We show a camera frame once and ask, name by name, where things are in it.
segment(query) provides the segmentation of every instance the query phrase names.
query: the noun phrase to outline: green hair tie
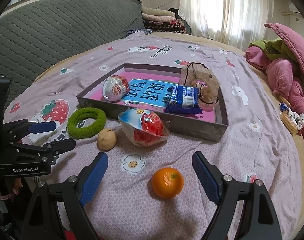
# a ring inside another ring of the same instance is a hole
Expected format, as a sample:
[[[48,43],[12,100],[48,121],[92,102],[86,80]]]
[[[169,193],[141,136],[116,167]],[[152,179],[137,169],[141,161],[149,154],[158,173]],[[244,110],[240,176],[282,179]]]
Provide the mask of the green hair tie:
[[[76,125],[88,118],[95,119],[89,126],[77,128]],[[101,109],[86,107],[75,111],[68,119],[68,133],[75,139],[90,138],[98,134],[105,126],[107,118]]]

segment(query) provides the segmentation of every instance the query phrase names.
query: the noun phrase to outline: beige mattress edge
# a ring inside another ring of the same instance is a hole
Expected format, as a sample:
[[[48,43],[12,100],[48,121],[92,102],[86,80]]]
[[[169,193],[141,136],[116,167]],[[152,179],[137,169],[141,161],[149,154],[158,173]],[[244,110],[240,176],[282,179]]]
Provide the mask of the beige mattress edge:
[[[157,32],[157,33],[152,33],[150,34],[150,36],[154,36],[154,37],[162,37],[162,38],[170,38],[170,39],[174,39],[174,40],[179,40],[179,41],[190,41],[193,43],[199,43],[202,45],[207,45],[207,46],[211,46],[211,47],[217,47],[217,48],[221,48],[224,50],[228,50],[228,51],[233,51],[236,52],[240,55],[245,55],[245,52],[243,52],[242,50],[230,46],[230,45],[226,45],[217,41],[213,41],[213,40],[209,40],[206,38],[201,38],[201,37],[196,37],[196,36],[191,36],[191,35],[187,35],[187,34],[180,34],[180,33],[166,33],[166,32]],[[91,52],[92,50],[88,50],[84,53],[81,53],[82,55],[87,54],[89,52]],[[69,63],[69,61],[79,57],[81,54],[72,56],[70,58],[67,58],[55,65],[53,65],[51,68],[49,68],[48,70],[46,70],[44,73],[42,73],[40,76],[38,76],[36,78],[36,81],[41,80],[55,72],[59,72],[60,69],[63,67],[63,63]],[[249,65],[251,70],[259,77],[266,93],[268,94],[268,96],[271,98],[271,100],[273,101],[273,103],[276,106],[276,109],[279,108],[279,102],[276,99],[276,97],[274,97],[274,95],[272,94],[271,89],[268,87],[267,85],[267,76],[265,74],[263,74],[262,72],[260,72],[259,70],[257,70],[256,68],[254,68],[253,66]],[[302,173],[302,183],[303,183],[303,188],[302,188],[302,205],[301,205],[301,212],[300,212],[300,216],[296,225],[296,229],[293,231],[292,233],[292,237],[291,239],[293,239],[297,233],[300,231],[300,229],[302,228],[302,226],[304,225],[304,140],[301,136],[295,136],[294,137],[294,142],[295,142],[295,146],[297,148],[298,154],[299,154],[299,159],[300,159],[300,164],[301,164],[301,173]]]

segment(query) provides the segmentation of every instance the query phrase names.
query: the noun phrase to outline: blue snack package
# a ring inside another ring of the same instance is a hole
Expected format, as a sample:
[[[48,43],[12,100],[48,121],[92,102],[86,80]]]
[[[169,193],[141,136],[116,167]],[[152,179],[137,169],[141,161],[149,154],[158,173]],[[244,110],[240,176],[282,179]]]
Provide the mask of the blue snack package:
[[[284,112],[284,111],[288,111],[290,108],[287,106],[287,104],[285,104],[285,103],[280,103],[279,104],[279,110],[281,111],[281,112]]]
[[[200,114],[202,109],[197,103],[198,96],[199,90],[197,88],[174,85],[165,112],[169,114]]]

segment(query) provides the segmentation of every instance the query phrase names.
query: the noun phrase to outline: blue gripper pad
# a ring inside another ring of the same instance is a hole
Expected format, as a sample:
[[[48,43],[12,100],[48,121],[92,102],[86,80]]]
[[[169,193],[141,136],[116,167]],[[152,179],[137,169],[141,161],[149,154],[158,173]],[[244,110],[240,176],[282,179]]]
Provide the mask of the blue gripper pad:
[[[213,178],[211,172],[206,168],[197,152],[192,156],[192,166],[208,199],[216,205],[219,205],[221,202],[219,185]]]
[[[29,127],[31,133],[51,132],[57,128],[55,122],[40,122],[34,123]]]
[[[107,168],[108,156],[106,153],[103,153],[82,185],[82,193],[79,200],[82,206],[92,201]]]

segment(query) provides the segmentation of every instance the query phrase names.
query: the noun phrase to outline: cream folded blanket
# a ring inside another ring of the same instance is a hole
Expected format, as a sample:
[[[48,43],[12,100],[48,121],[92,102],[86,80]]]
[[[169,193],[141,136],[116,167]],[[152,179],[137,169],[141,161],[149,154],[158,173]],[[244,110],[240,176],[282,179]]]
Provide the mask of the cream folded blanket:
[[[149,14],[149,15],[157,15],[157,16],[175,16],[174,12],[166,11],[166,10],[160,10],[160,9],[152,9],[143,7],[142,13]]]
[[[162,23],[175,21],[174,16],[157,16],[157,15],[150,15],[145,13],[142,13],[142,18],[145,20],[162,22]]]

